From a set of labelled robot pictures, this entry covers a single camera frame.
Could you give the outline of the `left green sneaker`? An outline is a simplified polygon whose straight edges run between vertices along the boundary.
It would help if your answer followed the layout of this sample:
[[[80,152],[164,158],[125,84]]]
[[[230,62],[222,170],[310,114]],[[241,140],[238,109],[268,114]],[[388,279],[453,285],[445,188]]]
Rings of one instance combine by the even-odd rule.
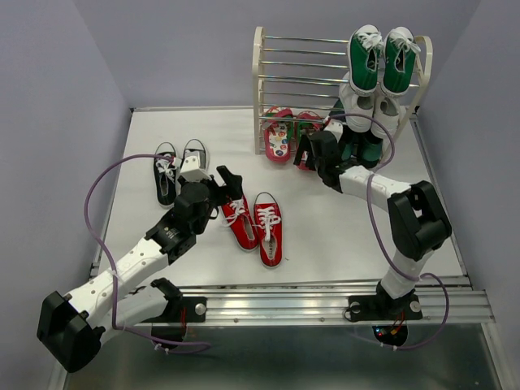
[[[372,24],[358,28],[350,37],[347,54],[349,57],[349,84],[360,96],[372,94],[377,85],[379,55],[383,50],[383,37]]]

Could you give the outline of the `pink patterned sandal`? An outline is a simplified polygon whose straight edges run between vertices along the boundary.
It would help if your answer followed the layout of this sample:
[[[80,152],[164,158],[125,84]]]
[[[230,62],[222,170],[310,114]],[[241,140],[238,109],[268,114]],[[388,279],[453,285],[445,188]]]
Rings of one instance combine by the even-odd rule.
[[[304,110],[296,116],[295,146],[301,136],[310,136],[322,128],[323,118],[312,110]],[[309,171],[306,167],[298,167],[300,170]]]
[[[290,158],[293,136],[293,112],[287,107],[274,106],[266,111],[263,139],[266,157],[274,163],[286,163]]]

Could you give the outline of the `white shoe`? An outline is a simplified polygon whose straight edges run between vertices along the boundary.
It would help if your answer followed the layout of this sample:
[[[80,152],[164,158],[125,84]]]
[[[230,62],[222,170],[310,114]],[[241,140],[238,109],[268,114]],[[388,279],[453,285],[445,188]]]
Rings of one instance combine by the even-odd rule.
[[[338,97],[344,107],[344,112],[345,114],[357,114],[357,116],[346,116],[345,122],[353,132],[367,132],[371,129],[370,117],[374,113],[375,91],[358,93],[350,82],[349,71],[344,74],[343,80],[348,82],[340,84]]]
[[[400,121],[401,106],[398,99],[387,97],[384,94],[375,95],[373,118],[380,122],[394,137]]]

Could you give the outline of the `right white shoe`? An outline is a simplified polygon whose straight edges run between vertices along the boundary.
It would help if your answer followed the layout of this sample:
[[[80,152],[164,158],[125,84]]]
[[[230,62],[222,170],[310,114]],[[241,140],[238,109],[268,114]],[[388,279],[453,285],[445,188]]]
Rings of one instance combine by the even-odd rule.
[[[387,97],[384,94],[375,95],[373,118],[380,122],[394,137],[400,121],[401,106],[398,99]]]

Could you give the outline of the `green sneaker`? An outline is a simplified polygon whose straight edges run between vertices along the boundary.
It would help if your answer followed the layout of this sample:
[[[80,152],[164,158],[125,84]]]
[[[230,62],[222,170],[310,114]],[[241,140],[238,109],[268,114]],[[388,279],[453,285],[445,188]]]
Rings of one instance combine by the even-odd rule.
[[[406,27],[392,29],[384,39],[384,74],[382,91],[391,98],[404,96],[414,72],[414,64],[421,49],[412,32]]]
[[[383,50],[383,37],[372,24],[358,28],[350,37],[347,54],[349,57],[349,84],[360,96],[372,94],[377,85],[379,55]]]

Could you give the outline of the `left black sneaker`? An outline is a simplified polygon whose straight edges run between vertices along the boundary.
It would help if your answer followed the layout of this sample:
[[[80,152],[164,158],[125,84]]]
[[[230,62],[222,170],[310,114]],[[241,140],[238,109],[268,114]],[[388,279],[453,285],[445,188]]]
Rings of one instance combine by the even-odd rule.
[[[176,148],[171,142],[163,142],[158,145],[155,153],[165,157],[154,160],[153,171],[158,203],[163,207],[171,207],[177,196],[177,166],[170,161],[170,158],[177,157]]]

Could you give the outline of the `left white shoe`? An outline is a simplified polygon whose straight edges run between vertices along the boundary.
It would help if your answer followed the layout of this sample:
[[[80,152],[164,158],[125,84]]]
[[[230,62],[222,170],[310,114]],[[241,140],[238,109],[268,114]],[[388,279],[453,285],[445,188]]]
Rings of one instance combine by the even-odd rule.
[[[346,116],[345,122],[353,132],[367,132],[371,129],[370,117],[374,113],[375,91],[358,93],[350,82],[349,71],[344,74],[343,80],[348,82],[340,84],[338,97],[344,107],[344,112],[345,114],[357,114],[357,116]]]

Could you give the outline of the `right dark green shoe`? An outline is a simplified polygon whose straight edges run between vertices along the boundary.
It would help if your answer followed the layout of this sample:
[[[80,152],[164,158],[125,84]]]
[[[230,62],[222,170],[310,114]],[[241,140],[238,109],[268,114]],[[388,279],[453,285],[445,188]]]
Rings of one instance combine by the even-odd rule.
[[[360,135],[357,147],[357,160],[367,169],[376,167],[381,159],[383,140],[371,131]]]

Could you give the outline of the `black sneaker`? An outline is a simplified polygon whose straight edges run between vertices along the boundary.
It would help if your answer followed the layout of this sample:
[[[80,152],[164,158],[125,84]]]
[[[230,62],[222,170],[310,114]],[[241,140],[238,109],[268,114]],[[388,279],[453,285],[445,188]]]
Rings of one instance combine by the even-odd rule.
[[[188,167],[198,164],[200,169],[208,170],[210,165],[210,154],[204,143],[197,138],[189,140],[183,150],[182,163]]]
[[[170,158],[177,157],[176,148],[171,142],[163,142],[158,145],[155,153],[165,157],[154,160],[153,171],[158,203],[163,207],[171,207],[177,196],[177,166],[170,161]]]

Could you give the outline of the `right green sneaker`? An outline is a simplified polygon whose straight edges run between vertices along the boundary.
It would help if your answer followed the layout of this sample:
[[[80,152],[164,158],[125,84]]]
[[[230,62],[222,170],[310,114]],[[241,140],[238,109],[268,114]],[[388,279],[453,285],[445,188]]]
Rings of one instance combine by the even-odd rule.
[[[421,49],[412,32],[406,27],[392,29],[384,39],[384,74],[382,91],[391,98],[404,96],[414,72],[414,64]]]

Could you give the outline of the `left dark green shoe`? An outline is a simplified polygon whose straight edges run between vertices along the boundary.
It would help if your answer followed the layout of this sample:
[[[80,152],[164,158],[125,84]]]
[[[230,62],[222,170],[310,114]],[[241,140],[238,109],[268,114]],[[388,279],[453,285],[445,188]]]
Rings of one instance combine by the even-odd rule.
[[[343,160],[349,160],[354,151],[354,144],[358,140],[357,133],[363,130],[363,126],[359,126],[357,117],[345,116],[345,109],[340,99],[336,100],[329,112],[329,116],[332,116],[332,119],[341,121],[344,126],[343,135],[340,139],[336,140],[339,150],[341,151],[341,158]]]

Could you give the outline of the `right black sneaker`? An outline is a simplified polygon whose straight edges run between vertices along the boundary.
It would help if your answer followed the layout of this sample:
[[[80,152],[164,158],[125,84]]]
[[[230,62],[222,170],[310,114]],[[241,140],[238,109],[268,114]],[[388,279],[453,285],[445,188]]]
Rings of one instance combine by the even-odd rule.
[[[200,169],[208,170],[210,165],[210,154],[204,143],[197,138],[189,140],[183,150],[182,163],[188,167],[198,164]]]

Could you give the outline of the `red sneaker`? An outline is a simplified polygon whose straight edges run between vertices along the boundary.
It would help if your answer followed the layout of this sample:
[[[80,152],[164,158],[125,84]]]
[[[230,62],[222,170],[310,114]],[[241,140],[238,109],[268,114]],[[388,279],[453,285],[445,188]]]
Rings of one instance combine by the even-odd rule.
[[[220,211],[223,214],[222,225],[231,230],[237,244],[246,251],[256,249],[258,234],[244,193],[240,193],[240,198],[225,203]]]
[[[283,257],[283,219],[280,206],[271,193],[260,192],[255,197],[253,220],[261,261],[265,267],[276,268]]]

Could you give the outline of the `cream metal shoe shelf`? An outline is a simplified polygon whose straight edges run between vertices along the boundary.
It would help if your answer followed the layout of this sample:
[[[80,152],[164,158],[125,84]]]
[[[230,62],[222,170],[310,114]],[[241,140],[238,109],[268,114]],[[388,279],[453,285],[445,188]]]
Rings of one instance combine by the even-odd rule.
[[[433,64],[433,45],[428,36],[414,35],[421,52],[417,55],[409,89],[404,96],[398,97],[401,115],[394,137],[377,120],[370,117],[370,130],[383,140],[382,162],[390,154],[390,142],[396,141],[405,128],[410,116],[427,91]],[[338,97],[341,83],[349,72],[347,54],[349,38],[322,39],[301,37],[270,36],[263,27],[258,27],[253,39],[253,125],[254,148],[256,154],[265,154],[263,122],[265,113],[274,106],[292,110],[293,135],[290,143],[290,158],[296,152],[295,127],[297,114],[314,111],[323,119],[329,116]],[[375,89],[384,94],[381,84],[384,75],[384,54],[379,55],[378,80]],[[357,133],[352,157],[358,161]]]

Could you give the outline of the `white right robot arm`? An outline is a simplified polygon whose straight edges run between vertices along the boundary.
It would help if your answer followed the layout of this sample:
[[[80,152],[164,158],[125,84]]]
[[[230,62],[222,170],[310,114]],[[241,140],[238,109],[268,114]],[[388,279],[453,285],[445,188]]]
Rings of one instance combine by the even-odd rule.
[[[433,185],[425,180],[416,184],[392,180],[342,159],[339,142],[329,131],[301,138],[294,163],[302,160],[327,187],[366,201],[376,240],[389,264],[370,302],[372,308],[384,317],[408,308],[427,260],[452,235],[451,223]],[[395,246],[392,257],[382,245],[375,206],[388,213]]]

